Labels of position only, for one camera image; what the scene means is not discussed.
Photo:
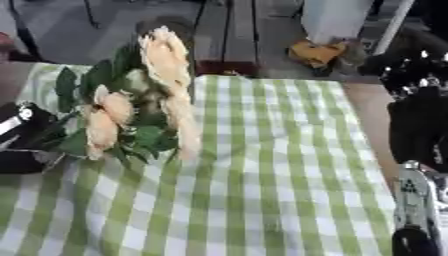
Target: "chair leg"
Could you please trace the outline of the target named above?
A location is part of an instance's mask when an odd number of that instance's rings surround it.
[[[295,18],[297,18],[297,16],[302,15],[303,14],[303,7],[304,7],[304,5],[302,4],[302,6],[300,6],[299,9],[297,9],[297,11],[295,11],[291,15],[291,19],[295,19]]]
[[[25,22],[22,19],[22,16],[16,9],[14,0],[9,0],[9,11],[11,12],[12,17],[14,18],[14,21],[16,23],[17,36],[20,38],[20,40],[22,40],[28,52],[36,59],[43,60],[39,52],[39,47],[37,46],[33,35],[27,28]]]
[[[100,28],[100,23],[95,20],[92,13],[92,7],[90,6],[89,0],[84,0],[84,6],[86,7],[87,17],[89,18],[90,25],[98,29]]]

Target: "yellow object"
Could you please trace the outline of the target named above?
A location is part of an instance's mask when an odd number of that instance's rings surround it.
[[[341,55],[346,48],[347,43],[345,42],[319,46],[308,40],[303,40],[289,48],[288,56],[312,68],[321,68],[327,66],[332,59]]]

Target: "green gingham tablecloth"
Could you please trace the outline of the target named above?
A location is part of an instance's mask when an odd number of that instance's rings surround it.
[[[61,68],[37,65],[20,100],[55,109]],[[393,199],[339,83],[203,76],[195,88],[195,160],[0,176],[0,255],[391,254]]]

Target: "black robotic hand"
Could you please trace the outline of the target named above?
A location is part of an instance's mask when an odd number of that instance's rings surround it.
[[[65,130],[56,129],[32,146],[30,142],[57,120],[55,115],[33,103],[8,103],[0,107],[0,174],[42,172],[48,163],[36,159],[36,155],[48,154],[45,151],[46,145],[51,144],[48,142],[64,138]]]
[[[384,68],[389,142],[398,163],[416,160],[448,173],[448,58],[422,52]]]

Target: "artificial flower bouquet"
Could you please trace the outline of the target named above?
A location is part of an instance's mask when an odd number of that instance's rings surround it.
[[[194,156],[200,135],[187,90],[187,54],[176,34],[161,27],[80,77],[64,67],[55,87],[63,115],[26,149],[93,161],[110,154],[125,167],[130,157],[147,162],[168,150],[182,159]],[[73,119],[76,129],[68,132],[64,127]]]

